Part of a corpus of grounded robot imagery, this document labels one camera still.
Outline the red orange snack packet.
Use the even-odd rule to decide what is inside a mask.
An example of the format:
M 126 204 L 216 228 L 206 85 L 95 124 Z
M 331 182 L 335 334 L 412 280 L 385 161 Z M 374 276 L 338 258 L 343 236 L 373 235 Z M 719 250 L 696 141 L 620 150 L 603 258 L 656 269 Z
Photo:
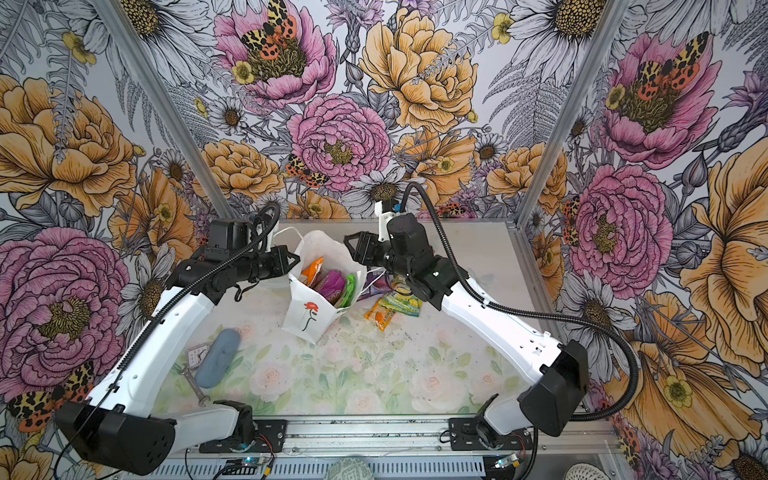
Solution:
M 320 278 L 320 273 L 322 271 L 324 264 L 324 258 L 318 257 L 312 262 L 309 263 L 308 266 L 306 266 L 301 274 L 300 274 L 300 281 L 307 287 L 312 287 L 316 281 Z

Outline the purple grape candy pouch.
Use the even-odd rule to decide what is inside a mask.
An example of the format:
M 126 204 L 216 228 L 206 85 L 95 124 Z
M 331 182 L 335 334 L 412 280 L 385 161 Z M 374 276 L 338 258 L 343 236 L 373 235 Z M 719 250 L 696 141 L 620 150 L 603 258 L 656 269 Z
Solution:
M 330 270 L 314 287 L 329 304 L 335 305 L 345 286 L 345 275 L 339 270 Z

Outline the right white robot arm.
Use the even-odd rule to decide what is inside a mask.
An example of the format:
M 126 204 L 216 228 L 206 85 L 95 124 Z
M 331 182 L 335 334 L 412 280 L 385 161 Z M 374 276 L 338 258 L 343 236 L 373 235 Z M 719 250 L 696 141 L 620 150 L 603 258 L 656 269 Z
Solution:
M 515 398 L 493 396 L 483 404 L 476 430 L 484 442 L 492 444 L 523 428 L 557 437 L 568 423 L 610 417 L 634 398 L 640 367 L 624 336 L 585 317 L 526 311 L 493 300 L 457 261 L 436 207 L 421 185 L 411 182 L 401 200 L 381 203 L 378 219 L 378 233 L 345 236 L 352 258 L 403 277 L 417 298 L 470 327 L 530 382 Z M 611 340 L 628 363 L 622 395 L 597 412 L 578 412 L 589 387 L 586 348 L 535 329 L 527 322 L 530 318 L 585 327 Z

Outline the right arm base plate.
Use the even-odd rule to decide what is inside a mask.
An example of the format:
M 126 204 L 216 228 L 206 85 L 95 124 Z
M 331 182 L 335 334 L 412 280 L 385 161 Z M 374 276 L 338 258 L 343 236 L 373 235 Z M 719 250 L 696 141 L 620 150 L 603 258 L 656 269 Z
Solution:
M 448 419 L 448 439 L 453 451 L 531 451 L 532 431 L 519 429 L 501 435 L 490 427 L 478 428 L 474 417 L 451 417 Z

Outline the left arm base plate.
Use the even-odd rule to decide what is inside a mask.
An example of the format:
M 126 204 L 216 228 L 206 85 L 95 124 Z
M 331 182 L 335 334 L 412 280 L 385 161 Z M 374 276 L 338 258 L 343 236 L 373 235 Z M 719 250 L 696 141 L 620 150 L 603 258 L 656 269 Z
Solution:
M 229 437 L 202 443 L 198 450 L 204 454 L 279 453 L 283 450 L 287 425 L 286 420 L 280 419 L 240 423 Z

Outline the grey oval case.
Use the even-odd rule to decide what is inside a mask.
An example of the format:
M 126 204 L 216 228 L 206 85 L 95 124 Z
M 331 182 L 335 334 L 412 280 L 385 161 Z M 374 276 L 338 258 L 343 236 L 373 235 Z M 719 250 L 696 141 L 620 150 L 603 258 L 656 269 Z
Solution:
M 224 379 L 240 342 L 241 336 L 237 330 L 226 329 L 219 333 L 195 373 L 195 382 L 200 388 L 214 388 Z

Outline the metal wrench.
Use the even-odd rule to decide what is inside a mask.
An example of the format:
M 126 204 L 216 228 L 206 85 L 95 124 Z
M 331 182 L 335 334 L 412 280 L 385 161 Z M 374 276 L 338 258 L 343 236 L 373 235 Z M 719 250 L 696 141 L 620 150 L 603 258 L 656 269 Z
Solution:
M 180 374 L 187 381 L 187 383 L 189 384 L 190 388 L 192 389 L 192 391 L 196 395 L 197 400 L 198 400 L 198 405 L 201 406 L 201 407 L 206 406 L 207 403 L 210 400 L 210 397 L 207 394 L 205 394 L 203 392 L 203 390 L 201 389 L 201 387 L 197 384 L 197 382 L 195 381 L 193 372 L 190 370 L 189 366 L 185 365 L 181 369 Z

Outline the green chips bag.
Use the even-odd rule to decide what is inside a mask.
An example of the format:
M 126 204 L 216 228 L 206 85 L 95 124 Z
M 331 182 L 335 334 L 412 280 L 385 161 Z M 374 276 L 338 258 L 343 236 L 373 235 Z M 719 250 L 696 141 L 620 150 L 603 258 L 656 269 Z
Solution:
M 336 309 L 348 308 L 352 305 L 357 286 L 357 276 L 351 273 L 345 277 L 345 286 L 335 304 Z

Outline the floral table mat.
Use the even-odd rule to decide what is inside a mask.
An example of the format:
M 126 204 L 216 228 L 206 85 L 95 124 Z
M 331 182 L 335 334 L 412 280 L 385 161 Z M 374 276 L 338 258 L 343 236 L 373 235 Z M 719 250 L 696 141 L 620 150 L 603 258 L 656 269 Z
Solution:
M 241 342 L 224 379 L 204 390 L 257 416 L 474 413 L 492 395 L 517 396 L 528 380 L 457 320 L 426 307 L 397 315 L 380 331 L 364 315 L 368 299 L 312 344 L 283 330 L 290 295 L 263 288 L 227 297 L 190 338 L 155 401 L 155 414 L 189 411 L 198 400 L 180 374 L 189 347 L 234 329 Z

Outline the white paper bag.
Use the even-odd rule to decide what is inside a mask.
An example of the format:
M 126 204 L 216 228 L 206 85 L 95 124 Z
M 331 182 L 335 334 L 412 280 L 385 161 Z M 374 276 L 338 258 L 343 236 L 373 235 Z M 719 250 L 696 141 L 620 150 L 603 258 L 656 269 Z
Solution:
M 296 254 L 300 262 L 288 274 L 290 304 L 282 328 L 315 344 L 360 299 L 368 269 L 320 230 L 302 235 Z

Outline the small purple snack bag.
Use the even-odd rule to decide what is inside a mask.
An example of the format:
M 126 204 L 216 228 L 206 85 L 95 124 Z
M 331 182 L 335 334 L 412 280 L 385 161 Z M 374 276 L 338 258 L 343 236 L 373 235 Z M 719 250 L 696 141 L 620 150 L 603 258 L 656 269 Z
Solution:
M 365 279 L 360 300 L 384 295 L 392 291 L 390 276 L 384 271 L 370 271 Z

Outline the green yellow candy packet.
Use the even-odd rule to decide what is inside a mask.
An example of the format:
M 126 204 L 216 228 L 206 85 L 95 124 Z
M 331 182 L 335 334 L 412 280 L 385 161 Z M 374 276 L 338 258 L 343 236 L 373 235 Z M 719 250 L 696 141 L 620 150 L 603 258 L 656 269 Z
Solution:
M 391 291 L 382 297 L 384 307 L 406 316 L 419 317 L 423 302 L 413 294 L 406 281 L 395 276 L 389 285 Z

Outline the small white clock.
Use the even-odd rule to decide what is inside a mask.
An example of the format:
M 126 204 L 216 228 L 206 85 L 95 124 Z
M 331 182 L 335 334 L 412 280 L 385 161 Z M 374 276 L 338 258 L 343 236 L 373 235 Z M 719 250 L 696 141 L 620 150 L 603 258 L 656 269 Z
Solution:
M 207 356 L 211 347 L 211 343 L 203 343 L 189 347 L 186 350 L 187 366 L 190 370 L 195 370 L 200 367 L 205 357 Z

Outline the aluminium front rail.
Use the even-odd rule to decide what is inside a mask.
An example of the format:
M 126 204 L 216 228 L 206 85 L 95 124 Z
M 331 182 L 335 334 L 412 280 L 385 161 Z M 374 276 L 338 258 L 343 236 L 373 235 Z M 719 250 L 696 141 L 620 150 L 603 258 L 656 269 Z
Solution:
M 352 415 L 352 416 L 256 416 L 256 419 L 286 420 L 288 422 L 283 450 L 278 457 L 362 456 L 428 456 L 483 455 L 501 456 L 516 452 L 530 458 L 536 451 L 540 456 L 618 454 L 618 437 L 606 422 L 595 425 L 574 423 L 561 435 L 551 437 L 541 433 L 533 439 L 531 451 L 453 451 L 448 439 L 448 419 L 469 417 L 470 414 L 446 415 Z M 176 459 L 185 452 L 203 457 L 244 457 L 269 453 L 204 454 L 200 441 L 185 446 L 173 446 L 163 455 L 163 461 Z

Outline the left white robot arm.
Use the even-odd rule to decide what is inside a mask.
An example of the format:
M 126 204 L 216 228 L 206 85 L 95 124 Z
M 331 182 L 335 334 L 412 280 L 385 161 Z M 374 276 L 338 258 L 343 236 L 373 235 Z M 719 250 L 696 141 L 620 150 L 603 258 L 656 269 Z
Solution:
M 65 452 L 147 475 L 170 454 L 207 442 L 251 447 L 252 409 L 240 402 L 217 401 L 166 419 L 151 412 L 177 357 L 226 292 L 241 297 L 298 265 L 299 256 L 287 246 L 270 243 L 279 218 L 279 205 L 269 202 L 251 220 L 211 224 L 207 244 L 172 271 L 155 311 L 115 367 L 85 400 L 68 401 L 56 412 Z

